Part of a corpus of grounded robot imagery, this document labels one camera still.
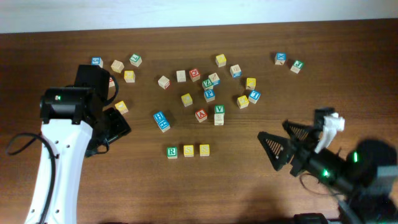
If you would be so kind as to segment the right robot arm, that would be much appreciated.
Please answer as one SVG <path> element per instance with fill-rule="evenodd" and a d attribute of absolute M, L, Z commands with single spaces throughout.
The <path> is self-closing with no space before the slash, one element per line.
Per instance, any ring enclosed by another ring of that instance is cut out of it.
<path fill-rule="evenodd" d="M 309 175 L 339 198 L 339 217 L 327 219 L 321 213 L 303 213 L 286 223 L 397 223 L 397 206 L 390 194 L 397 180 L 397 149 L 378 139 L 365 139 L 346 156 L 328 149 L 345 119 L 334 108 L 314 111 L 313 125 L 285 120 L 287 138 L 260 132 L 257 138 L 276 171 L 292 166 L 290 174 Z"/>

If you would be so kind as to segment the yellow plain wooden block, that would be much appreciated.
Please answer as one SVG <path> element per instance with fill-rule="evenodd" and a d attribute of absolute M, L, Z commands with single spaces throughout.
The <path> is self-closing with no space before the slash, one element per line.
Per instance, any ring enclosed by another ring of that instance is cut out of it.
<path fill-rule="evenodd" d="M 200 145 L 200 156 L 205 157 L 210 155 L 210 145 L 209 144 L 201 144 Z"/>

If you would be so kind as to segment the green R wooden block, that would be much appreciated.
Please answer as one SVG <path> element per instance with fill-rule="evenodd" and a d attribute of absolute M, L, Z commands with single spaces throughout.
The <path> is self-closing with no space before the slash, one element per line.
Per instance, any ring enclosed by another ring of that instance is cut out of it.
<path fill-rule="evenodd" d="M 177 157 L 178 157 L 177 147 L 168 147 L 167 148 L 167 158 L 168 159 L 176 159 Z"/>

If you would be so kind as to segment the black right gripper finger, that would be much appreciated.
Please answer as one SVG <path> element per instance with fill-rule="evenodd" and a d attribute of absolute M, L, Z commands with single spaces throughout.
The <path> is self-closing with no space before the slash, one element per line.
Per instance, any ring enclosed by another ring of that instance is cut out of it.
<path fill-rule="evenodd" d="M 306 140 L 306 138 L 313 131 L 312 126 L 294 123 L 289 120 L 285 120 L 282 123 L 282 127 L 293 140 Z"/>
<path fill-rule="evenodd" d="M 283 166 L 291 161 L 295 152 L 290 139 L 264 131 L 259 132 L 257 138 L 263 146 L 274 170 L 281 170 Z"/>

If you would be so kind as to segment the yellow S wooden block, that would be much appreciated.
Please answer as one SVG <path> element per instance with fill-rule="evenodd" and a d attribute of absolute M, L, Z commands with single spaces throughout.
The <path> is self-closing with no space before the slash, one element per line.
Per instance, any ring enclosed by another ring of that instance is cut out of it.
<path fill-rule="evenodd" d="M 184 145 L 183 146 L 183 155 L 185 157 L 193 157 L 194 156 L 194 145 Z"/>

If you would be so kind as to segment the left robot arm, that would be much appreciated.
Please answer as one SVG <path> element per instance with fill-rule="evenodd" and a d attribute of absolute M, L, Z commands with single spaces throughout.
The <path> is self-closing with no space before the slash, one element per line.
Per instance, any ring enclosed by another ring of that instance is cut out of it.
<path fill-rule="evenodd" d="M 49 88 L 41 97 L 42 151 L 26 223 L 76 223 L 84 158 L 131 132 L 122 114 L 109 107 L 110 78 L 97 65 L 80 65 L 73 85 Z"/>

